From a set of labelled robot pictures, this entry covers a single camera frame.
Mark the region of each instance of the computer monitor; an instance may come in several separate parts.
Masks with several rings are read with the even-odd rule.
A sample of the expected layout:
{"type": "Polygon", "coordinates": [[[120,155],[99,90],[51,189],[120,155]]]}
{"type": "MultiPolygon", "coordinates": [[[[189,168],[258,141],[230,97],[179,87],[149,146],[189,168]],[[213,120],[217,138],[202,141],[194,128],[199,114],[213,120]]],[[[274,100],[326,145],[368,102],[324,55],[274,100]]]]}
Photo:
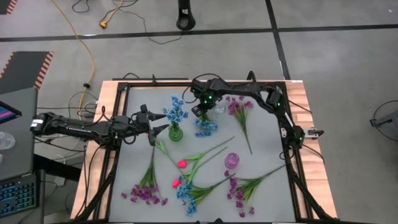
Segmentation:
{"type": "Polygon", "coordinates": [[[0,101],[0,124],[3,124],[12,119],[16,119],[20,116],[22,116],[22,113],[19,110],[0,101]]]}

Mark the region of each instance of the black pole base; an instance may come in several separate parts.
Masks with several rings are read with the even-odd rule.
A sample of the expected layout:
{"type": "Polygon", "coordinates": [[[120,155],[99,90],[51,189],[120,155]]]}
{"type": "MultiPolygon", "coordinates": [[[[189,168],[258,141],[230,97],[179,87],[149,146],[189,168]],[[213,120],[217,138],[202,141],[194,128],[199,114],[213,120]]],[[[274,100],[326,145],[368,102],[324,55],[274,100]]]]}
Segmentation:
{"type": "Polygon", "coordinates": [[[182,31],[191,30],[196,21],[192,15],[190,0],[178,0],[178,19],[176,26],[182,31]]]}

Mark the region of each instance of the hazard striped tape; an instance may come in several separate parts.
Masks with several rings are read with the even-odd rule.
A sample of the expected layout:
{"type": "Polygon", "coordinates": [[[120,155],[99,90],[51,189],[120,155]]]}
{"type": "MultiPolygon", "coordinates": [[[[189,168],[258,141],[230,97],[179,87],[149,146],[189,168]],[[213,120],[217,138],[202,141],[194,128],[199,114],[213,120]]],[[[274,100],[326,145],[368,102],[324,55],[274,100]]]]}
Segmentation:
{"type": "Polygon", "coordinates": [[[7,63],[6,63],[6,66],[4,66],[3,70],[2,70],[1,73],[0,73],[0,78],[4,75],[4,72],[6,71],[7,66],[10,64],[10,61],[11,61],[12,56],[14,55],[14,53],[15,53],[15,52],[12,52],[12,53],[11,53],[10,59],[8,59],[8,61],[7,61],[7,63]]]}
{"type": "Polygon", "coordinates": [[[47,73],[47,70],[49,69],[52,57],[54,56],[54,52],[49,52],[47,56],[44,59],[43,66],[39,71],[39,75],[37,76],[36,82],[35,82],[35,87],[36,89],[40,89],[40,87],[43,84],[45,74],[47,73]]]}
{"type": "Polygon", "coordinates": [[[7,8],[7,15],[10,15],[14,11],[16,5],[17,5],[17,0],[11,0],[10,5],[8,5],[7,8]]]}

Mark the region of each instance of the green glass vase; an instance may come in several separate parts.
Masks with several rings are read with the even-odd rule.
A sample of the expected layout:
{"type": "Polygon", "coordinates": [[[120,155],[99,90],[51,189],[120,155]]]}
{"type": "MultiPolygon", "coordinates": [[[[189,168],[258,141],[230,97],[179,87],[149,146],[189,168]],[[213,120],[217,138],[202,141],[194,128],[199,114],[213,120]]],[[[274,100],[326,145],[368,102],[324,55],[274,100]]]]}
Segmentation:
{"type": "Polygon", "coordinates": [[[172,122],[172,125],[169,126],[169,138],[171,141],[178,142],[182,139],[183,132],[178,125],[178,123],[172,122]]]}

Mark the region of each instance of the blue flower bunch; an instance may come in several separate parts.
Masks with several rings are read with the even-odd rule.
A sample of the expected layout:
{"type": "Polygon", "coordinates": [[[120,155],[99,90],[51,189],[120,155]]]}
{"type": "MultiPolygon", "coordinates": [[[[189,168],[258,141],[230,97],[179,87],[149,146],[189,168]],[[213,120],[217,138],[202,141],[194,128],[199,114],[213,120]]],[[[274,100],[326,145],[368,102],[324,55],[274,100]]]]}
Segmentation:
{"type": "Polygon", "coordinates": [[[183,119],[188,118],[188,112],[182,111],[183,100],[179,100],[177,96],[172,96],[172,107],[170,109],[163,108],[163,114],[167,115],[167,118],[172,123],[181,123],[183,119]]]}
{"type": "Polygon", "coordinates": [[[186,215],[192,216],[194,213],[197,212],[197,202],[193,199],[190,195],[190,191],[192,190],[192,183],[191,184],[184,184],[181,183],[177,187],[177,199],[182,201],[182,205],[186,205],[188,203],[188,209],[185,212],[186,215]]]}
{"type": "Polygon", "coordinates": [[[218,129],[218,125],[211,121],[201,121],[196,120],[195,126],[199,128],[199,132],[195,133],[196,137],[203,138],[207,136],[211,136],[218,129]]]}

